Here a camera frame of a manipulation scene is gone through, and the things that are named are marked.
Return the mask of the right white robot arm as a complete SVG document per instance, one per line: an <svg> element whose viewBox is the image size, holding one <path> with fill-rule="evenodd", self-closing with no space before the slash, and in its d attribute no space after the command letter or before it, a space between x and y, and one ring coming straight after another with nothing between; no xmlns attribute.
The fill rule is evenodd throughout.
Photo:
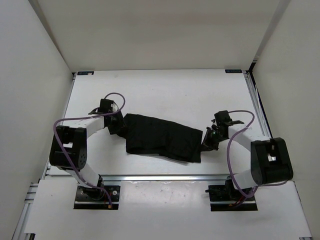
<svg viewBox="0 0 320 240"><path fill-rule="evenodd" d="M226 140L226 159L231 183L225 186L224 193L230 200L238 199L245 189L277 186L293 179L294 171L283 138L258 134L245 124L212 125L206 128L201 150L217 151L219 144ZM234 173L231 166L232 142L238 143L250 153L249 169L241 173Z"/></svg>

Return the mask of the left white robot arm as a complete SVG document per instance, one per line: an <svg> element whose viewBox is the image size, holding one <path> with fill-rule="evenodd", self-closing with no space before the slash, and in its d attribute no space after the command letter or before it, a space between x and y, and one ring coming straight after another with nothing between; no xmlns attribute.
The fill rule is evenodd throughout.
<svg viewBox="0 0 320 240"><path fill-rule="evenodd" d="M93 200L100 200L105 194L105 188L101 176L87 163L87 139L105 128L111 135L121 135L126 129L123 115L116 112L78 117L73 121L72 125L53 125L49 162L72 175Z"/></svg>

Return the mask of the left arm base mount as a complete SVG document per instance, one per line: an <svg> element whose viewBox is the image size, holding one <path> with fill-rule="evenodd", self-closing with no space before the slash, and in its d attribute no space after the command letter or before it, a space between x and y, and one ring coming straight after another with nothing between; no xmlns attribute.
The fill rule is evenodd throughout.
<svg viewBox="0 0 320 240"><path fill-rule="evenodd" d="M73 208L75 210L118 210L121 186L105 185L104 189L108 192L112 205L109 205L109 199L104 191L84 190L83 187L78 186Z"/></svg>

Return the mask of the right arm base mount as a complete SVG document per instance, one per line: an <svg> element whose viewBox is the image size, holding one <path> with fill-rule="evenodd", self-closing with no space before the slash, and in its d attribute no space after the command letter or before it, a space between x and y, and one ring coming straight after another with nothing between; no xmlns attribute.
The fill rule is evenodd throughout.
<svg viewBox="0 0 320 240"><path fill-rule="evenodd" d="M244 198L238 190L225 185L209 185L205 190L209 195L211 212L252 212L258 206L255 197Z"/></svg>

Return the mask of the black pleated skirt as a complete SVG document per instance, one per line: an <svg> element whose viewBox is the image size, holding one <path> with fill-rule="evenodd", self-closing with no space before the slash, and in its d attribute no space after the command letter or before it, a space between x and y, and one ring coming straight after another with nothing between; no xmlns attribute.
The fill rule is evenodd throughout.
<svg viewBox="0 0 320 240"><path fill-rule="evenodd" d="M159 155L187 163L201 162L203 132L173 121L140 114L124 116L125 150L135 155Z"/></svg>

